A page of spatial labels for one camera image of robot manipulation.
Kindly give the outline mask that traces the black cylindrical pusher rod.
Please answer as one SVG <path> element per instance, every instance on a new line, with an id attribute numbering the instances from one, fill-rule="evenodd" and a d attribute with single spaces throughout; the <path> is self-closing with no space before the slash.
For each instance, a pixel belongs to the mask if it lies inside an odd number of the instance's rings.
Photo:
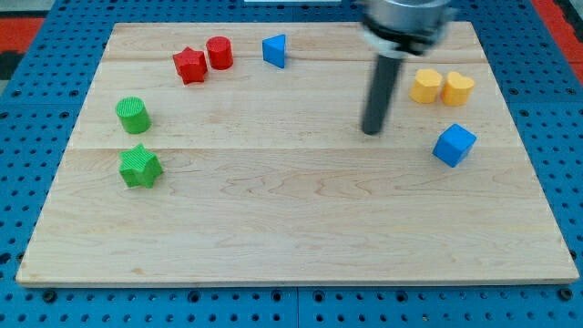
<path id="1" fill-rule="evenodd" d="M 364 134 L 377 135 L 383 130 L 402 62 L 401 58 L 377 57 L 361 120 Z"/>

